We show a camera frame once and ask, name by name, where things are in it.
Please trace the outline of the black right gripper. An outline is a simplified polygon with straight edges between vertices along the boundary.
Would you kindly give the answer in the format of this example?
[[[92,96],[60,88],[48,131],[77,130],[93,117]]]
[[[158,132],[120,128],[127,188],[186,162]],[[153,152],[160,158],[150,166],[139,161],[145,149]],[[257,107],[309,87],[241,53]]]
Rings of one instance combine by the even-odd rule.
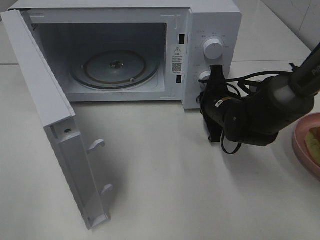
[[[200,94],[200,111],[204,118],[210,143],[219,143],[227,112],[235,103],[235,94],[229,91],[225,83],[222,65],[210,65],[209,82]]]

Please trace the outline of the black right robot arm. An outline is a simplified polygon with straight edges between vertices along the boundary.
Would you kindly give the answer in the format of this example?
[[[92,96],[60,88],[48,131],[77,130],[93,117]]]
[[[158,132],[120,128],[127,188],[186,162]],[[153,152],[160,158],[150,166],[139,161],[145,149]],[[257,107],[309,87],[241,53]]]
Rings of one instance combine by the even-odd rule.
[[[308,114],[320,91],[320,47],[301,66],[288,71],[262,71],[225,79],[222,65],[211,65],[204,91],[198,96],[200,112],[212,143],[224,140],[265,147],[279,132]]]

